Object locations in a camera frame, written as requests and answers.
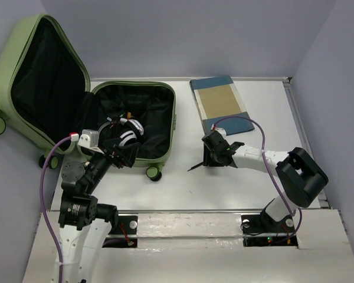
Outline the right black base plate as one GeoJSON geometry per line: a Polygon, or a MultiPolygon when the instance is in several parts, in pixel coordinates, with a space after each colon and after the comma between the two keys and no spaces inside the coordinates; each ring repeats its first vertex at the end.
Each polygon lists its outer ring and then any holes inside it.
{"type": "Polygon", "coordinates": [[[240,228],[244,247],[291,246],[298,247],[291,216],[275,222],[268,215],[245,214],[241,216],[240,228]]]}

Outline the blue and tan cloth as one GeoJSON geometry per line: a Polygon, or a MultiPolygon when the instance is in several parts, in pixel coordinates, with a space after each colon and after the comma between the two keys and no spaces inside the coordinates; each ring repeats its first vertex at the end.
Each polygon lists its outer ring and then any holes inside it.
{"type": "Polygon", "coordinates": [[[245,104],[228,75],[190,81],[205,134],[217,124],[227,135],[254,130],[245,104]]]}

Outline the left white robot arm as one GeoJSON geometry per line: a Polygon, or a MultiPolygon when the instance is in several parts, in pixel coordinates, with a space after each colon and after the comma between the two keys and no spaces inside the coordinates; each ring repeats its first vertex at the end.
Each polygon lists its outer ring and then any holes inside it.
{"type": "Polygon", "coordinates": [[[118,139],[104,142],[85,163],[62,168],[58,256],[53,278],[58,282],[91,282],[101,248],[119,225],[115,205],[99,203],[93,196],[110,167],[132,167],[140,143],[120,146],[118,139]]]}

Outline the green hard-shell suitcase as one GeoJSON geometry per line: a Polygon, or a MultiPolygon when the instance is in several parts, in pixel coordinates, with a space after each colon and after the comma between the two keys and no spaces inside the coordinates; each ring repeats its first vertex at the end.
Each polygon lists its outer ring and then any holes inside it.
{"type": "Polygon", "coordinates": [[[171,154],[176,124],[174,89],[157,81],[106,81],[91,86],[61,25],[47,14],[19,20],[0,55],[0,134],[13,127],[45,153],[92,151],[60,143],[72,132],[97,130],[100,141],[140,143],[135,166],[156,182],[171,154]]]}

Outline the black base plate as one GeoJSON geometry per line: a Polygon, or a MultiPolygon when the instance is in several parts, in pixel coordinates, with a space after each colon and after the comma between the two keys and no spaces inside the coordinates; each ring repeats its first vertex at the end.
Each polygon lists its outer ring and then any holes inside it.
{"type": "Polygon", "coordinates": [[[136,215],[119,216],[119,222],[104,240],[103,248],[137,248],[136,215]]]}
{"type": "Polygon", "coordinates": [[[291,216],[275,222],[268,215],[245,214],[241,216],[240,228],[244,247],[291,246],[298,247],[291,216]]]}

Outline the black and white headphones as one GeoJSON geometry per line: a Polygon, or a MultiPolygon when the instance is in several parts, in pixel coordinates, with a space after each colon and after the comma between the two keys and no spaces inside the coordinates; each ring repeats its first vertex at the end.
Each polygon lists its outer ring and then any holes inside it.
{"type": "Polygon", "coordinates": [[[129,111],[118,116],[107,116],[106,121],[98,129],[99,147],[106,141],[114,141],[120,147],[133,143],[143,144],[145,130],[142,124],[129,111]]]}

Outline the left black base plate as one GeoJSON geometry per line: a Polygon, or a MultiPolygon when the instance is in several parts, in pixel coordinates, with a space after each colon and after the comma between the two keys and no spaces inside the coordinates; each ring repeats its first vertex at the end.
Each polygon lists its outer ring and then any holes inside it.
{"type": "Polygon", "coordinates": [[[104,240],[103,248],[137,248],[136,215],[119,216],[119,222],[104,240]]]}

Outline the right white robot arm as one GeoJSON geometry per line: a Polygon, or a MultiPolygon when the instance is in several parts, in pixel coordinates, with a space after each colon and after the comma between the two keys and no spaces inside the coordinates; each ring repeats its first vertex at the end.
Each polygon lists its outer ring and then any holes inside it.
{"type": "Polygon", "coordinates": [[[263,210],[260,225],[273,231],[281,221],[298,208],[308,208],[329,182],[326,173],[301,147],[289,152],[258,149],[235,141],[229,144],[224,135],[214,130],[202,138],[204,166],[252,169],[278,178],[282,188],[263,210]]]}

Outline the black thin stick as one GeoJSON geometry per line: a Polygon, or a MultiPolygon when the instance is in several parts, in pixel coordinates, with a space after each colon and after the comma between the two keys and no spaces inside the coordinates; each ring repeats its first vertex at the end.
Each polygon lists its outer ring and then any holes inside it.
{"type": "Polygon", "coordinates": [[[190,172],[190,171],[192,171],[192,170],[194,170],[194,169],[197,169],[197,168],[199,168],[199,167],[201,167],[201,166],[203,166],[203,165],[204,165],[204,162],[200,162],[200,163],[198,163],[198,164],[192,166],[190,169],[188,169],[187,172],[190,172]]]}

